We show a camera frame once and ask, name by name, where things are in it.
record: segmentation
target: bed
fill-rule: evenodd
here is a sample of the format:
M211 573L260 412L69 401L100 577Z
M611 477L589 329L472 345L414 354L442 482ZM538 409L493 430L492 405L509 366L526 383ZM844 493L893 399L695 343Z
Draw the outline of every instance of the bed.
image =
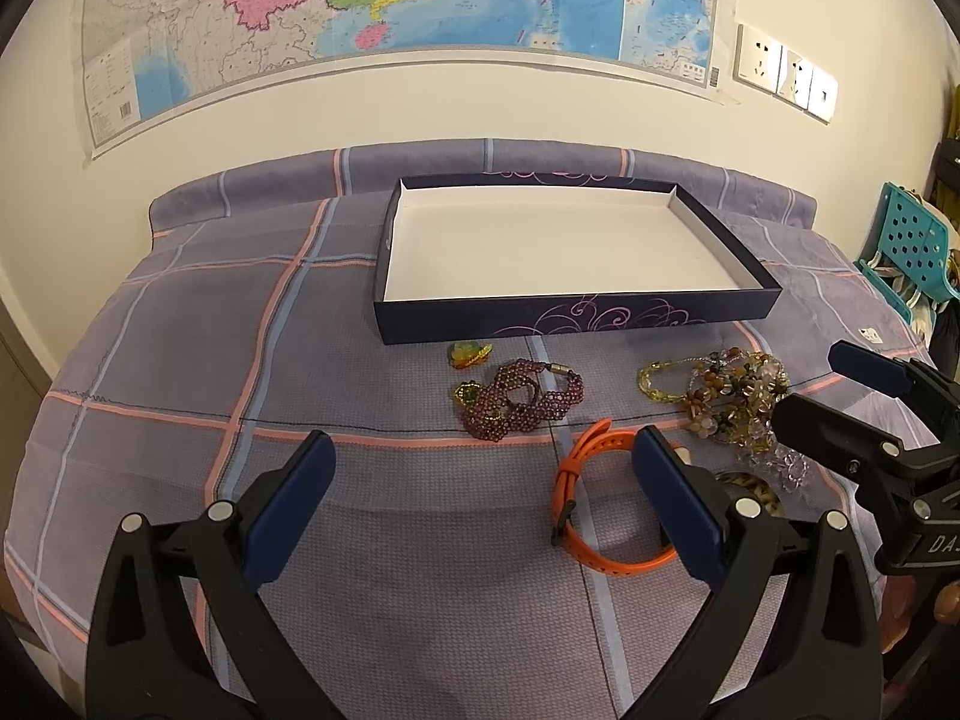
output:
M501 338L491 360L570 365L587 387L564 422L499 443L463 429L464 376L445 344L383 346L371 304L381 221L402 175L577 172L671 181L706 204L784 287L762 322ZM159 197L151 253L70 354L37 418L4 558L22 607L75 680L118 522L196 517L279 467L310 429L337 474L287 568L261 590L318 683L350 718L614 718L707 596L679 562L633 578L550 546L559 459L590 424L655 423L711 470L738 469L683 414L637 389L654 360L727 346L784 361L793 391L904 438L933 438L898 401L832 374L834 341L928 359L830 242L815 201L735 170L576 143L479 139L356 146L210 175ZM867 341L861 330L872 329ZM791 517L843 509L872 571L877 532L847 482L813 466L778 490ZM589 464L577 525L637 560L659 530L626 453ZM871 574L875 597L882 578ZM222 685L245 694L195 586L185 586ZM749 678L784 590L771 581L723 690Z

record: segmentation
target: cream wall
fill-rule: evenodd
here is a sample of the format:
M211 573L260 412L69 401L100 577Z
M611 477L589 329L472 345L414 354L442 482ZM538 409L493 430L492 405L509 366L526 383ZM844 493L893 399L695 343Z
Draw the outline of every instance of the cream wall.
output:
M149 250L155 196L226 167L320 148L503 137L678 154L812 194L817 229L856 256L882 182L925 186L960 67L932 0L737 0L739 20L837 77L832 125L735 83L736 99L721 105L562 71L408 66L233 98L85 165L73 4L36 0L0 57L0 298L51 373Z

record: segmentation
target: wall socket panel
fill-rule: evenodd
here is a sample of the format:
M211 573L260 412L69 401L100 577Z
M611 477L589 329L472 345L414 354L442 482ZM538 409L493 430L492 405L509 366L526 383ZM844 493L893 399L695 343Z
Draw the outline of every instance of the wall socket panel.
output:
M833 76L820 68L814 68L810 87L810 105L806 109L817 119L830 122L837 108L839 90L840 85Z
M757 86L766 92L776 92L783 52L784 47L776 40L741 23L733 74L738 80L751 86Z
M833 76L745 23L739 28L733 76L827 124L836 112L839 85Z
M776 96L806 110L810 105L812 87L813 63L798 53L784 49L776 81Z

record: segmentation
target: yellow pendant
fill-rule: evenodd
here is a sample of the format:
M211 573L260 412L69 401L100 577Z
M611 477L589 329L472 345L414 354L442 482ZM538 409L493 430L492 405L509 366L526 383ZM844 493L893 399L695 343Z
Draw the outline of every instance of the yellow pendant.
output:
M483 346L477 341L457 341L450 346L450 365L453 365L456 370L463 370L465 367L477 365L486 360L490 357L491 351L493 347L489 343Z

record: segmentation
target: map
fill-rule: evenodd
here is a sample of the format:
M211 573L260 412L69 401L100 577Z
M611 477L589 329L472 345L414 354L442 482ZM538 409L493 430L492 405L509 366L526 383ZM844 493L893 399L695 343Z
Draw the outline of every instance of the map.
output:
M704 87L716 0L83 0L94 146L238 82L370 52L500 47Z

